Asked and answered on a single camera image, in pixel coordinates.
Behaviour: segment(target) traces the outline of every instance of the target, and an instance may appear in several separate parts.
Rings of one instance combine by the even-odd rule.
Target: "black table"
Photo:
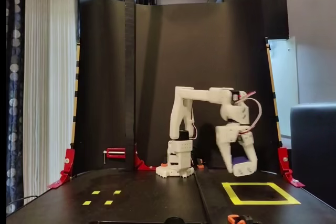
[[[196,178],[211,224],[224,224],[227,216],[232,214],[250,215],[255,221],[261,221],[263,224],[336,223],[335,210],[304,189],[295,188],[279,175],[255,172],[249,176],[235,177],[224,169],[204,169],[196,171]],[[237,185],[237,183],[274,183],[301,204],[234,205],[222,183],[234,183],[235,186],[231,188],[240,200],[286,200],[267,185]]]
[[[251,182],[274,183],[301,204],[234,205],[222,185]],[[270,186],[232,185],[231,188],[240,200],[286,200]],[[8,216],[6,221],[36,224],[146,223],[164,222],[169,217],[178,216],[188,223],[226,224],[230,214],[251,215],[263,224],[336,223],[336,211],[305,190],[291,186],[279,175],[256,172],[250,176],[234,177],[224,169],[198,170],[195,176],[187,179],[164,179],[152,171],[91,171],[44,193]]]
[[[7,223],[91,223],[97,221],[164,222],[178,216],[205,222],[195,177],[164,179],[153,171],[87,172],[50,190],[14,214]]]

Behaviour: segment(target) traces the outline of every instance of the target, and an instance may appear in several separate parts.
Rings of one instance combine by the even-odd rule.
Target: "yellow tape square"
[[[222,183],[228,196],[234,205],[296,205],[301,204],[289,193],[281,189],[274,183]],[[286,200],[240,200],[231,186],[270,186]]]

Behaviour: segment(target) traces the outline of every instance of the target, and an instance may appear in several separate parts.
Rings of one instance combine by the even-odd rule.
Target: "black chair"
[[[294,106],[290,128],[294,178],[336,208],[336,102]]]

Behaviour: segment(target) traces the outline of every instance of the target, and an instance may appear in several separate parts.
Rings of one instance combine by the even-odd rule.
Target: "red clamp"
[[[107,158],[126,158],[125,148],[107,148],[104,154]]]
[[[68,182],[72,176],[72,167],[74,164],[75,150],[67,149],[65,153],[64,170],[61,171],[61,177],[56,182],[48,186],[50,189],[56,189]]]
[[[126,158],[125,148],[107,148],[106,151],[104,151],[103,153],[104,153],[104,164],[106,163],[105,157],[123,158],[123,159]],[[135,149],[135,153],[134,153],[134,166],[135,166],[135,169],[137,170],[155,170],[155,167],[146,166],[145,162],[139,159],[137,149]]]
[[[289,169],[287,148],[278,148],[278,155],[280,161],[280,171],[285,180],[287,180],[295,187],[304,187],[305,185],[303,183],[301,183],[297,179],[294,179],[292,176],[293,171]]]

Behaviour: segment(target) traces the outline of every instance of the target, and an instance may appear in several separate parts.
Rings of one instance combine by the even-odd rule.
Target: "red bracket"
[[[72,167],[74,164],[75,150],[67,149],[65,153],[64,170],[61,171],[61,177],[56,182],[48,186],[50,189],[56,189],[68,182],[72,176]]]
[[[301,183],[297,179],[294,179],[292,176],[293,171],[289,169],[287,148],[278,148],[278,155],[280,161],[280,171],[285,180],[287,180],[287,182],[291,183],[295,187],[304,187],[305,185],[303,183]]]
[[[156,167],[153,167],[153,166],[146,166],[145,162],[139,159],[137,149],[135,149],[134,162],[135,162],[135,169],[137,170],[155,170],[156,169]]]

